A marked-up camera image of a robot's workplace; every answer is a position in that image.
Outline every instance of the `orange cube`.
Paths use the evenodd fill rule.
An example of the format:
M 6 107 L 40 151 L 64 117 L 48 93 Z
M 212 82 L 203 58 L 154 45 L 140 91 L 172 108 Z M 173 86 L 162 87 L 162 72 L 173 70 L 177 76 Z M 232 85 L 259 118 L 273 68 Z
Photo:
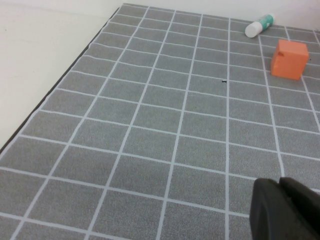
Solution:
M 308 58 L 306 44 L 279 39 L 271 60 L 271 75 L 299 80 Z

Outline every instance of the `white wall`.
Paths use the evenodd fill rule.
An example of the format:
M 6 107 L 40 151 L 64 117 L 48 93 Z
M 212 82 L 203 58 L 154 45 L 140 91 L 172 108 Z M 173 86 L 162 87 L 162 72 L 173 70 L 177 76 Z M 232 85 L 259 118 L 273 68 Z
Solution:
M 123 0 L 0 0 L 0 2 L 74 14 L 110 17 Z
M 320 0 L 125 0 L 127 3 L 254 21 L 274 13 L 276 24 L 320 29 Z

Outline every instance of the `orange block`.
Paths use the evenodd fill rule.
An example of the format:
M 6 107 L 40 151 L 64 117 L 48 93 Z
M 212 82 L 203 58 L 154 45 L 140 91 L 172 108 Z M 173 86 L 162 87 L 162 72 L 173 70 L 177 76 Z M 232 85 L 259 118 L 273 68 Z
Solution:
M 279 39 L 271 60 L 271 75 L 299 80 L 308 57 L 306 44 Z

